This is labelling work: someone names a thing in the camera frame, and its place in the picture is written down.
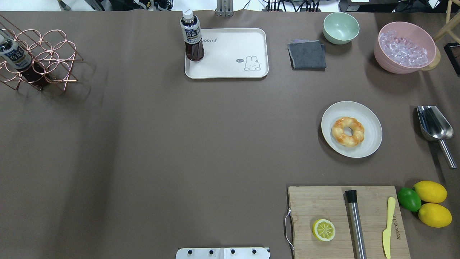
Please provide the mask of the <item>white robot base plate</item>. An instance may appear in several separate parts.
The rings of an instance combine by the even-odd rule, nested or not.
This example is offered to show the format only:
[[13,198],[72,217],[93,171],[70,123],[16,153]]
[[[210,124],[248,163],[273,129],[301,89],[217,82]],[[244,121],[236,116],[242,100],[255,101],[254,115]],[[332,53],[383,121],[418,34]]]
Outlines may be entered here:
[[265,247],[217,247],[183,248],[176,253],[176,259],[270,259],[269,248]]

